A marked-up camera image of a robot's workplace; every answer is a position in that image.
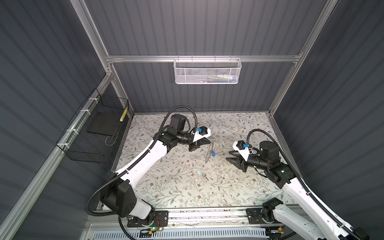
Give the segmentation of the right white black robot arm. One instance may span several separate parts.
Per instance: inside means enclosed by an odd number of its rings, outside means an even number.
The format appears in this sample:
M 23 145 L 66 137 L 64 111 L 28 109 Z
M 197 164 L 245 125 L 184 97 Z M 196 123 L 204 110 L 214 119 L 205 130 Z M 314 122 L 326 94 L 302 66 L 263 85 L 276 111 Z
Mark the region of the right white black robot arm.
M 255 156 L 252 154 L 251 145 L 236 141 L 227 161 L 243 172 L 249 167 L 263 170 L 264 176 L 294 199 L 310 220 L 301 217 L 277 198 L 264 202 L 260 212 L 251 214 L 251 217 L 260 218 L 266 224 L 281 223 L 305 240 L 370 239 L 362 228 L 354 228 L 336 215 L 289 165 L 280 162 L 277 159 L 279 150 L 279 146 L 274 142 L 264 141 L 260 155 Z

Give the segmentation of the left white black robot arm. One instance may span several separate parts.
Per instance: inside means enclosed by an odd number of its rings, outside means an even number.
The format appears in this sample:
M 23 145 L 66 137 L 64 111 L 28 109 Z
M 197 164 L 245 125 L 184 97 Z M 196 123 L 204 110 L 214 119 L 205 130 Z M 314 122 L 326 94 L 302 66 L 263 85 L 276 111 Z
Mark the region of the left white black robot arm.
M 101 190 L 100 201 L 112 211 L 113 215 L 152 221 L 155 208 L 138 199 L 134 192 L 141 178 L 177 145 L 187 145 L 192 152 L 201 145 L 211 143 L 208 138 L 212 133 L 208 127 L 195 127 L 186 132 L 184 127 L 187 121 L 184 115 L 172 115 L 170 124 L 161 127 L 145 150 L 126 166 L 117 170 L 114 176 L 116 179 Z

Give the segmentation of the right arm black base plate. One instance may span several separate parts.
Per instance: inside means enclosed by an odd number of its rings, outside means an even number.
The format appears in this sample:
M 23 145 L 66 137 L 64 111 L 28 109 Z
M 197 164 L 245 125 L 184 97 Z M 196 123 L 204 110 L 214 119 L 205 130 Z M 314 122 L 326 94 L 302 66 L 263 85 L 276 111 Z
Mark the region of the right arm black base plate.
M 264 208 L 247 208 L 246 215 L 250 224 L 283 224 L 275 219 L 271 211 Z

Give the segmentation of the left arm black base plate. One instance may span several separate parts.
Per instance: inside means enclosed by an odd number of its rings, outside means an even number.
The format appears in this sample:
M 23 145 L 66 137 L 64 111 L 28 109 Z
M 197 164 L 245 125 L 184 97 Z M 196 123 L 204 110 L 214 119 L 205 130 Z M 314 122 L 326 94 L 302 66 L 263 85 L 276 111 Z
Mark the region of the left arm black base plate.
M 151 211 L 145 219 L 138 217 L 128 218 L 128 228 L 141 228 L 141 227 L 167 227 L 169 220 L 169 211 Z

